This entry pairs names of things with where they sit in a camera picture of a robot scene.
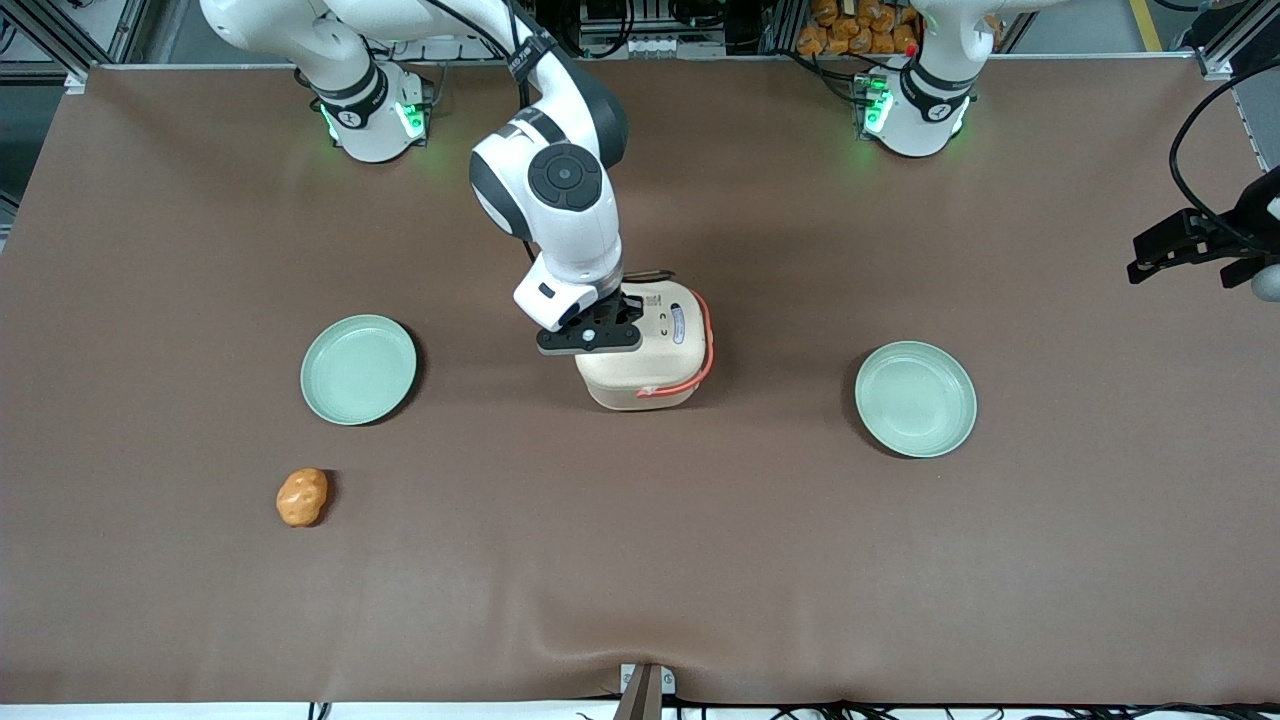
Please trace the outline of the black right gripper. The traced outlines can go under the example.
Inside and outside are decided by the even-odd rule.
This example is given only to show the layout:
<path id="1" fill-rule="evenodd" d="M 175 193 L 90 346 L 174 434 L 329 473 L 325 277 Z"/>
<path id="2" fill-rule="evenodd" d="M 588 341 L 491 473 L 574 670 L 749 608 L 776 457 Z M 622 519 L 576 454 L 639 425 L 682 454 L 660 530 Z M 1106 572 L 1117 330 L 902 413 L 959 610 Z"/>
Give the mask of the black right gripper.
<path id="1" fill-rule="evenodd" d="M 643 297 L 618 288 L 575 315 L 573 325 L 539 331 L 536 346 L 545 356 L 632 352 L 643 342 Z"/>

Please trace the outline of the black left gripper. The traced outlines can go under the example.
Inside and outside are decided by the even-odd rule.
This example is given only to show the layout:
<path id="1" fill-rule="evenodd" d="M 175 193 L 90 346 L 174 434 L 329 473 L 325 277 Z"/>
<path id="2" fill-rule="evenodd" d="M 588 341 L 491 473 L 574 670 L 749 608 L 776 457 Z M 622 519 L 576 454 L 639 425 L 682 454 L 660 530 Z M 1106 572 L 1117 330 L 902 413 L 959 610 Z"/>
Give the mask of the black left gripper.
<path id="1" fill-rule="evenodd" d="M 1166 217 L 1133 238 L 1129 283 L 1139 284 L 1161 270 L 1221 258 L 1236 259 L 1220 269 L 1225 290 L 1252 282 L 1268 263 L 1277 263 L 1277 196 L 1279 169 L 1272 168 L 1249 183 L 1234 206 L 1219 215 L 1219 229 L 1192 209 Z"/>

